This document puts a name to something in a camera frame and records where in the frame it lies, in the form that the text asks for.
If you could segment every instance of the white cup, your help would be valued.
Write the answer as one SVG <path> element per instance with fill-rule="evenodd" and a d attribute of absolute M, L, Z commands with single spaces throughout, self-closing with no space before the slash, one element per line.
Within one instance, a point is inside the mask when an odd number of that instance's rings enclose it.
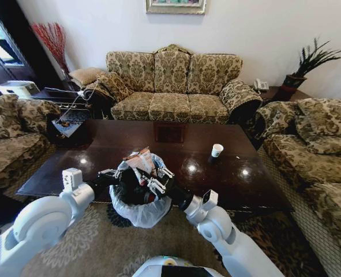
<path fill-rule="evenodd" d="M 221 144 L 214 144 L 212 146 L 211 156 L 214 158 L 219 157 L 220 153 L 224 150 L 224 147 Z"/>

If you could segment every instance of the floral patterned sofa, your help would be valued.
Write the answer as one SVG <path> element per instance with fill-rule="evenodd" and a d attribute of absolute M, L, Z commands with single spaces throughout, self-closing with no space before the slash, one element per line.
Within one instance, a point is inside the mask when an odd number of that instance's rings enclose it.
<path fill-rule="evenodd" d="M 0 96 L 0 193 L 13 197 L 14 184 L 48 150 L 47 121 L 59 115 L 53 102 Z"/>
<path fill-rule="evenodd" d="M 262 102 L 237 79 L 243 63 L 236 55 L 192 54 L 172 44 L 155 53 L 109 52 L 106 64 L 129 93 L 113 97 L 113 83 L 103 79 L 85 93 L 94 89 L 95 103 L 110 106 L 114 119 L 225 124 L 251 117 Z"/>
<path fill-rule="evenodd" d="M 267 155 L 341 248 L 341 100 L 272 102 L 257 110 L 255 126 Z M 315 230 L 308 240 L 320 237 Z"/>

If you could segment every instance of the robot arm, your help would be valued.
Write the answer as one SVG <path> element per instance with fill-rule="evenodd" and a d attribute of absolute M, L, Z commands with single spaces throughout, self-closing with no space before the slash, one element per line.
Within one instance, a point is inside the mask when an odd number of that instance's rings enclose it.
<path fill-rule="evenodd" d="M 158 178 L 142 174 L 154 194 L 160 198 L 168 195 L 187 214 L 188 221 L 222 255 L 232 276 L 283 276 L 254 241 L 234 226 L 228 213 L 217 206 L 218 194 L 213 190 L 203 198 L 195 196 L 175 185 L 174 174 L 168 169 L 159 169 Z M 57 244 L 67 229 L 83 217 L 95 195 L 107 184 L 118 185 L 120 179 L 120 171 L 104 170 L 96 180 L 84 183 L 80 170 L 64 170 L 64 190 L 59 197 L 47 196 L 28 204 L 14 225 L 0 235 L 0 277 L 20 276 L 37 253 Z"/>
<path fill-rule="evenodd" d="M 155 182 L 145 172 L 149 186 Z M 168 169 L 159 169 L 156 183 L 162 184 L 158 196 L 168 195 L 187 214 L 187 220 L 197 227 L 198 232 L 218 250 L 223 264 L 232 276 L 283 276 L 275 264 L 245 233 L 233 224 L 228 213 L 218 204 L 218 194 L 209 190 L 203 198 L 175 184 L 174 174 Z"/>

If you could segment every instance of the framed picture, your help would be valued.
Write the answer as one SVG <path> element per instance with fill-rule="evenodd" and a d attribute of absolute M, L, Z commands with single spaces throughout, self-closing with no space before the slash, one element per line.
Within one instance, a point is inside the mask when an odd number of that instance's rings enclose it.
<path fill-rule="evenodd" d="M 206 0 L 145 0 L 147 13 L 205 14 Z"/>

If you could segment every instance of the white plastic bag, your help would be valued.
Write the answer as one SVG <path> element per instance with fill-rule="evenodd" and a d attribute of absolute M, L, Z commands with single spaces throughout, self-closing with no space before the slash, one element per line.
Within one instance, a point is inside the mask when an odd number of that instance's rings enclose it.
<path fill-rule="evenodd" d="M 165 167 L 162 158 L 155 154 L 152 155 L 152 161 L 156 167 Z M 119 170 L 125 170 L 128 165 L 123 162 L 118 166 Z M 161 218 L 168 213 L 171 207 L 171 199 L 164 197 L 161 199 L 156 198 L 154 202 L 144 205 L 130 205 L 120 200 L 120 194 L 114 189 L 114 186 L 110 186 L 110 196 L 113 202 L 113 207 L 118 214 L 122 217 L 129 219 L 130 222 L 141 228 L 152 228 L 155 226 Z"/>

